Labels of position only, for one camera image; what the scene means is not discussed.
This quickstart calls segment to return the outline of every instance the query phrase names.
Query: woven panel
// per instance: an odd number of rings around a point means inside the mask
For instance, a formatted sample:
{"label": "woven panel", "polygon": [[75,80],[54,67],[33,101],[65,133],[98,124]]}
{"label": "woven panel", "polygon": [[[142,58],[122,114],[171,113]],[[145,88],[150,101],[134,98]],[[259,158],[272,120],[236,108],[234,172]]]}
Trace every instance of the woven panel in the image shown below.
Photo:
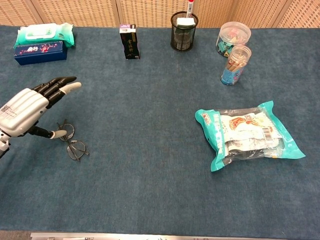
{"label": "woven panel", "polygon": [[228,22],[233,0],[201,0],[197,17],[198,28],[220,28]]}
{"label": "woven panel", "polygon": [[320,28],[320,0],[294,0],[278,28]]}
{"label": "woven panel", "polygon": [[249,28],[270,28],[286,0],[239,0],[232,21]]}
{"label": "woven panel", "polygon": [[112,0],[32,0],[49,23],[78,27],[118,27]]}
{"label": "woven panel", "polygon": [[0,25],[28,26],[37,24],[24,0],[0,0]]}
{"label": "woven panel", "polygon": [[171,27],[171,16],[186,11],[187,0],[121,0],[124,24],[138,27]]}

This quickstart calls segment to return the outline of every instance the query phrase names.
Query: black mesh pen holder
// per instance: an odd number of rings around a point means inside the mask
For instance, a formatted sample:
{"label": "black mesh pen holder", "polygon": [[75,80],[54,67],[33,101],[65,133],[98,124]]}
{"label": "black mesh pen holder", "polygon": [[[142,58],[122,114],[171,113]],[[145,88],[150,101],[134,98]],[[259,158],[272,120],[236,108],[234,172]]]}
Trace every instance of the black mesh pen holder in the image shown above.
{"label": "black mesh pen holder", "polygon": [[179,52],[186,52],[192,49],[194,45],[195,31],[198,25],[198,17],[192,13],[194,25],[189,27],[178,27],[177,18],[185,18],[186,11],[178,11],[171,17],[171,47]]}

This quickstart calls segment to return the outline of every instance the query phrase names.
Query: cylindrical container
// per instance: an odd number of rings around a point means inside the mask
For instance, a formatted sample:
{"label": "cylindrical container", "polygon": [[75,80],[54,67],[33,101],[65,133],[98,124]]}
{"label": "cylindrical container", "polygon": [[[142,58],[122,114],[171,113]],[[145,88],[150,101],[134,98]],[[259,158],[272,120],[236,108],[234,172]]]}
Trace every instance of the cylindrical container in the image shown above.
{"label": "cylindrical container", "polygon": [[186,11],[178,11],[171,17],[171,47],[179,52],[186,52],[192,49],[196,26],[198,25],[198,17],[192,13],[191,18],[194,20],[194,25],[178,26],[177,19],[185,18],[186,16]]}
{"label": "cylindrical container", "polygon": [[247,46],[234,46],[222,73],[221,82],[226,85],[236,84],[250,57],[251,50]]}
{"label": "cylindrical container", "polygon": [[228,57],[233,46],[246,45],[250,37],[251,30],[243,23],[237,21],[226,22],[220,28],[215,49],[220,55]]}

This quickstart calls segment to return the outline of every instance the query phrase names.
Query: plastic jar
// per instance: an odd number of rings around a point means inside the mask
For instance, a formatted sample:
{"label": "plastic jar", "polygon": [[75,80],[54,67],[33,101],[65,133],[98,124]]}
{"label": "plastic jar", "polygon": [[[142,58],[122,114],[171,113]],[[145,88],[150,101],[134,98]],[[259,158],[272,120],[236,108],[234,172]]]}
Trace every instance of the plastic jar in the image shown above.
{"label": "plastic jar", "polygon": [[250,37],[251,30],[248,26],[237,21],[226,22],[220,28],[215,49],[220,55],[228,57],[233,46],[246,45]]}
{"label": "plastic jar", "polygon": [[236,84],[250,57],[251,50],[247,46],[234,46],[225,64],[221,82],[226,85]]}

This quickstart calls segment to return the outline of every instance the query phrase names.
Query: eyeglasses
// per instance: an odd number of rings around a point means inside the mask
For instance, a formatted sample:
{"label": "eyeglasses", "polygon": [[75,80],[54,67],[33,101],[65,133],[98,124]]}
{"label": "eyeglasses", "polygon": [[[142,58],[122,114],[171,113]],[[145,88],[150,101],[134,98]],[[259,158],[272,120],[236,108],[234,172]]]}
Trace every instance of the eyeglasses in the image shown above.
{"label": "eyeglasses", "polygon": [[59,130],[66,131],[66,135],[60,137],[60,139],[62,141],[65,141],[68,144],[67,152],[70,158],[72,158],[73,160],[80,161],[80,158],[84,154],[89,155],[89,152],[87,151],[87,148],[84,142],[78,141],[78,140],[71,140],[71,138],[75,134],[76,129],[72,124],[67,123],[67,119],[64,120],[62,125],[60,125],[59,123],[56,123],[56,124],[58,124]]}

